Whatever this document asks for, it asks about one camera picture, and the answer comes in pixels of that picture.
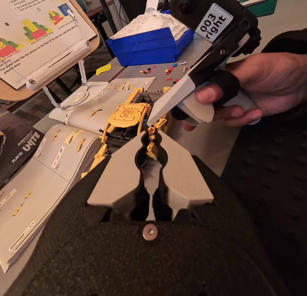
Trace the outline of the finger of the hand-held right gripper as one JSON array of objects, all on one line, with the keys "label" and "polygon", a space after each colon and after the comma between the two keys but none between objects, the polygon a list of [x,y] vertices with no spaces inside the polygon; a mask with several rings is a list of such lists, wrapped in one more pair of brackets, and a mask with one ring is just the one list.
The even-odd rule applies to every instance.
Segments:
[{"label": "finger of the hand-held right gripper", "polygon": [[175,107],[195,89],[195,84],[189,75],[185,75],[173,87],[171,87],[161,98],[159,98],[147,119],[150,127],[163,115]]}]

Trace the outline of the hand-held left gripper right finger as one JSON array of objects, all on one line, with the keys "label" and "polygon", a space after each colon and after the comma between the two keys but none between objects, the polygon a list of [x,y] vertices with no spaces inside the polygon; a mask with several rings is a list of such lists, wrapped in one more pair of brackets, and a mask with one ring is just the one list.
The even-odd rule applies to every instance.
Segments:
[{"label": "hand-held left gripper right finger", "polygon": [[159,186],[153,195],[155,219],[171,221],[181,209],[211,204],[213,194],[190,152],[161,130],[155,132],[155,143],[162,165]]}]

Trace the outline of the yellow brick toy car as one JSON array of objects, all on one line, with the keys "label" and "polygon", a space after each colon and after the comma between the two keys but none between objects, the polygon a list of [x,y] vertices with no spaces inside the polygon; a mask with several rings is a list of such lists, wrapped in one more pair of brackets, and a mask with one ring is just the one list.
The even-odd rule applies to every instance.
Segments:
[{"label": "yellow brick toy car", "polygon": [[151,96],[161,98],[171,87],[163,90],[144,91],[135,88],[127,100],[121,103],[109,117],[105,129],[99,130],[102,146],[94,156],[94,161],[89,169],[92,171],[99,163],[111,156],[119,148],[130,142],[134,137],[145,130],[145,123],[155,104]]}]

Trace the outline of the instruction booklet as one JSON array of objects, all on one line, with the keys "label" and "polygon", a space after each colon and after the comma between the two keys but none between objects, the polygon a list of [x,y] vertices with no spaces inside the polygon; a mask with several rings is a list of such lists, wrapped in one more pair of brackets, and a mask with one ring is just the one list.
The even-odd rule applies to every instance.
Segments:
[{"label": "instruction booklet", "polygon": [[94,99],[51,127],[25,168],[1,190],[1,268],[8,271],[53,209],[89,171],[102,146],[99,131],[135,88],[148,90],[155,77],[117,78]]}]

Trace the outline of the grey desk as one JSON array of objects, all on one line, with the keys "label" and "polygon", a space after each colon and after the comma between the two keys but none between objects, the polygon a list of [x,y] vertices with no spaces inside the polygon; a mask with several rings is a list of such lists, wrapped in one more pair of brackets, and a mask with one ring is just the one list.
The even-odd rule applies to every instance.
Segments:
[{"label": "grey desk", "polygon": [[[180,56],[180,60],[186,60],[188,66],[195,63],[200,53],[203,53],[208,45],[199,36],[195,36],[187,49]],[[114,58],[111,60],[111,70],[93,76],[90,81],[109,81],[115,74],[117,74],[122,67],[118,60]],[[118,78],[133,78],[140,77],[139,71],[144,68],[144,65],[127,67]],[[162,76],[155,79],[152,88],[162,88],[166,80]],[[44,116],[38,121],[34,128],[42,133],[46,133],[52,126],[60,124],[61,122],[50,119],[48,115]],[[207,124],[200,124],[192,132],[187,132],[183,129],[181,121],[173,121],[169,136],[180,144],[183,148],[188,150],[192,155],[198,156],[216,175],[220,176],[225,164],[228,160],[229,154],[236,141],[240,128],[224,127],[223,122],[216,121]],[[150,194],[150,207],[147,221],[155,220],[152,209],[152,195],[158,187],[158,172],[161,167],[160,163],[154,160],[149,160],[149,171],[145,174],[145,187]],[[30,241],[29,245],[24,249],[21,255],[17,258],[14,264],[4,274],[1,269],[1,295],[9,289],[13,281],[21,273],[29,260],[33,250],[42,234],[42,230]]]}]

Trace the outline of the brown desk divider strip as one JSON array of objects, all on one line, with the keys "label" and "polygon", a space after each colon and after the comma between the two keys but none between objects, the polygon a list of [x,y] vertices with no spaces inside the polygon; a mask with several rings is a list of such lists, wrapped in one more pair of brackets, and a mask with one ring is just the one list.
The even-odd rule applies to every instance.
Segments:
[{"label": "brown desk divider strip", "polygon": [[127,67],[122,67],[122,69],[109,80],[109,83],[113,81],[114,79],[116,79],[118,75],[120,75],[126,68]]}]

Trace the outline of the person's right hand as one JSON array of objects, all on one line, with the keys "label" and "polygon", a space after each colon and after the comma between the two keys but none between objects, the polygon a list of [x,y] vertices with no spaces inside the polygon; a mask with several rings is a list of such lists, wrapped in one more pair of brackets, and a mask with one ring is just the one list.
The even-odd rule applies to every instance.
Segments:
[{"label": "person's right hand", "polygon": [[226,70],[237,77],[242,90],[258,109],[244,112],[240,106],[215,109],[213,121],[225,126],[244,126],[286,112],[306,103],[307,55],[287,52],[259,53],[228,63]]}]

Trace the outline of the scattered small coloured pins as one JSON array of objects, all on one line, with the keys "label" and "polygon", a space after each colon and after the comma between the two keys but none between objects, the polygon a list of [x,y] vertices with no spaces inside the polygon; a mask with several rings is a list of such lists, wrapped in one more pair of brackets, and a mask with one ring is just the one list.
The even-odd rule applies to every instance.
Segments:
[{"label": "scattered small coloured pins", "polygon": [[162,76],[167,81],[178,82],[188,70],[188,62],[180,60],[174,63],[145,65],[139,72],[142,75],[151,75],[156,78]]}]

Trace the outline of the blue storage bin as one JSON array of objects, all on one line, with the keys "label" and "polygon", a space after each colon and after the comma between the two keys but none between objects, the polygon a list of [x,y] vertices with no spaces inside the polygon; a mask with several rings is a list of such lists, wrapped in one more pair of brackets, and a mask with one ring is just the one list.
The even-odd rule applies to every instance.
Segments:
[{"label": "blue storage bin", "polygon": [[194,34],[188,28],[175,41],[170,28],[162,28],[106,42],[122,66],[160,64],[177,61]]}]

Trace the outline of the crumpled white paper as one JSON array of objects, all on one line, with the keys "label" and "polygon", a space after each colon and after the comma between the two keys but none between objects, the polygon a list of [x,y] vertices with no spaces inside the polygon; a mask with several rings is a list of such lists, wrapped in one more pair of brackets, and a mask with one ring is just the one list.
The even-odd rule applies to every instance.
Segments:
[{"label": "crumpled white paper", "polygon": [[162,28],[170,28],[175,41],[186,32],[186,25],[179,22],[170,14],[163,14],[157,10],[159,0],[147,0],[144,14],[137,16],[128,25],[118,31],[111,39],[127,37]]}]

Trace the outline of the yellow sticky note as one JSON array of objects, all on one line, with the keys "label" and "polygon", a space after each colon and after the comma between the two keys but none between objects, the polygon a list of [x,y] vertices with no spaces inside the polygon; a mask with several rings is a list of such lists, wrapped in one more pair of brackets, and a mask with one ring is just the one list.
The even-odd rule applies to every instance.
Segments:
[{"label": "yellow sticky note", "polygon": [[106,64],[102,67],[99,67],[97,70],[96,70],[96,75],[98,76],[99,74],[103,73],[103,72],[106,72],[106,71],[109,71],[111,69],[111,64]]}]

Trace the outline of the green cutting mat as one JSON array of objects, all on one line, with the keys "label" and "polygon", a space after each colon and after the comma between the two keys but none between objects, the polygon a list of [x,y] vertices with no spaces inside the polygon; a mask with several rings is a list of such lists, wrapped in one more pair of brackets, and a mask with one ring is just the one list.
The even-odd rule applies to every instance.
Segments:
[{"label": "green cutting mat", "polygon": [[248,10],[255,14],[256,17],[263,17],[274,14],[278,0],[266,0],[259,4],[248,7]]}]

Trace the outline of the black dimpled mat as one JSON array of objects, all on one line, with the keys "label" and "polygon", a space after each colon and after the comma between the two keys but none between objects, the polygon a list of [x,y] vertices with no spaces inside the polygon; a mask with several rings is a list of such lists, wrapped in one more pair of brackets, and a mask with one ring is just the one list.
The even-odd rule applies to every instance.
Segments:
[{"label": "black dimpled mat", "polygon": [[306,138],[306,122],[245,126],[221,175],[293,295],[307,295]]}]

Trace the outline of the dark toy car box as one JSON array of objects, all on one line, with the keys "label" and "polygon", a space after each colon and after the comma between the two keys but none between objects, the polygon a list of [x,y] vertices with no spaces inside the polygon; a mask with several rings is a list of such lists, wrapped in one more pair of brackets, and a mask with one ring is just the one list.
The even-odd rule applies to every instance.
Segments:
[{"label": "dark toy car box", "polygon": [[23,165],[44,134],[15,114],[0,108],[0,186]]}]

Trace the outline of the clipboard with printed sheet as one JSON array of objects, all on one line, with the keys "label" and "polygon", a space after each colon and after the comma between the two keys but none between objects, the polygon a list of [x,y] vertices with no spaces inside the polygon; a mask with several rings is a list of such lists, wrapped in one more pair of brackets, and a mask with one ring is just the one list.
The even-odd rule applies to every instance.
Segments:
[{"label": "clipboard with printed sheet", "polygon": [[24,100],[97,49],[76,0],[0,0],[0,98]]}]

